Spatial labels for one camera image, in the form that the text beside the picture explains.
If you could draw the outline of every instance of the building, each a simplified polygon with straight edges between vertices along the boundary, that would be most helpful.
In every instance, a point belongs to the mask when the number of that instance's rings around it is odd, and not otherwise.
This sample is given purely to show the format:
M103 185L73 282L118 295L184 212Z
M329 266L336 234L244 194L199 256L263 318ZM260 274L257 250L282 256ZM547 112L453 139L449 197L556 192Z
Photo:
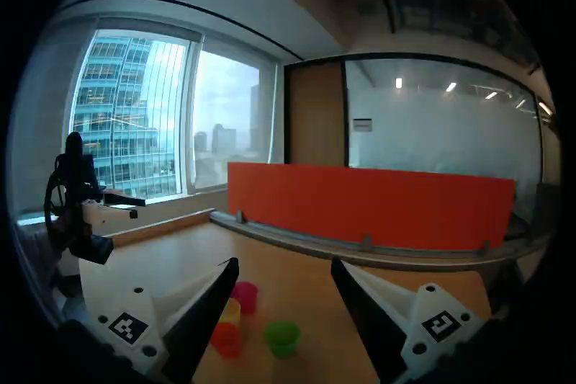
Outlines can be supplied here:
M226 129L221 124L212 130L212 154L231 156L236 151L236 129Z
M140 198L172 195L180 188L174 138L153 127L149 101L156 95L145 88L150 52L159 50L158 44L169 45L133 37L96 37L73 111L72 130L80 132L85 152L93 155L100 184Z
M198 132L194 135L194 152L206 153L208 150L208 134L206 132Z

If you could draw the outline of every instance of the pink cup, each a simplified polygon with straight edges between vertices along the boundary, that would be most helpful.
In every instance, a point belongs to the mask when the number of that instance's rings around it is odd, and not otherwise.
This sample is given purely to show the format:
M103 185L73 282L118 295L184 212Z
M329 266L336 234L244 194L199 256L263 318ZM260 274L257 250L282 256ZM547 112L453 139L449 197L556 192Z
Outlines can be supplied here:
M256 310L258 287L250 282L237 282L232 290L231 298L240 303L240 311L244 315L250 315Z

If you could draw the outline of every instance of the yellow cup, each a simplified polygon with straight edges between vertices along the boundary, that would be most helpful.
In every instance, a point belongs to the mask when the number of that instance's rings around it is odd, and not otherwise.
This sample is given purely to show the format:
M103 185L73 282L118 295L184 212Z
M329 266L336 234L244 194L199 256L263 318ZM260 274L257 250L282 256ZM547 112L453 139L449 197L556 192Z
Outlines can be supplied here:
M220 315L219 323L230 323L240 327L240 303L235 298L229 298Z

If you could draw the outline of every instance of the glass wall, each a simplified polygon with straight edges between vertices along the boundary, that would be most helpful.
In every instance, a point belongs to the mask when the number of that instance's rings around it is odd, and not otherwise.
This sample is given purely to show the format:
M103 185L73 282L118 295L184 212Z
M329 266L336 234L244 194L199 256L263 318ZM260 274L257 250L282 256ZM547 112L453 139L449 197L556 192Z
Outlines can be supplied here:
M349 61L346 78L351 166L513 179L513 209L531 219L541 179L531 94L476 68L415 59Z

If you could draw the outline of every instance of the orange cup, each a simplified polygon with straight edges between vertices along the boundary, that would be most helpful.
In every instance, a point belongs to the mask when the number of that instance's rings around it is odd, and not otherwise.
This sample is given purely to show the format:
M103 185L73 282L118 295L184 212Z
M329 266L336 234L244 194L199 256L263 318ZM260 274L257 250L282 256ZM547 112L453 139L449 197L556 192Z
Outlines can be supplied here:
M210 343L226 359L240 355L240 330L231 323L218 323L210 337Z

